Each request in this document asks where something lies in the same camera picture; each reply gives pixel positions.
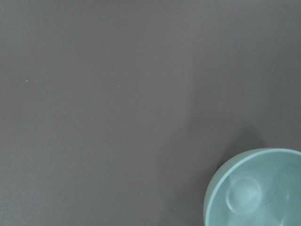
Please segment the green bowl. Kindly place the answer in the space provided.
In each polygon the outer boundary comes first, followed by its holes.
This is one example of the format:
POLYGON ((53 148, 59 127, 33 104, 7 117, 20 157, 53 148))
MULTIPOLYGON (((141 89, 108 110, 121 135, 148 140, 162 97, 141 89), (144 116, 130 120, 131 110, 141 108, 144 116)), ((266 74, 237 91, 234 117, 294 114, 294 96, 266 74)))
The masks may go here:
POLYGON ((206 189, 205 226, 299 226, 301 153, 254 149, 226 161, 206 189))

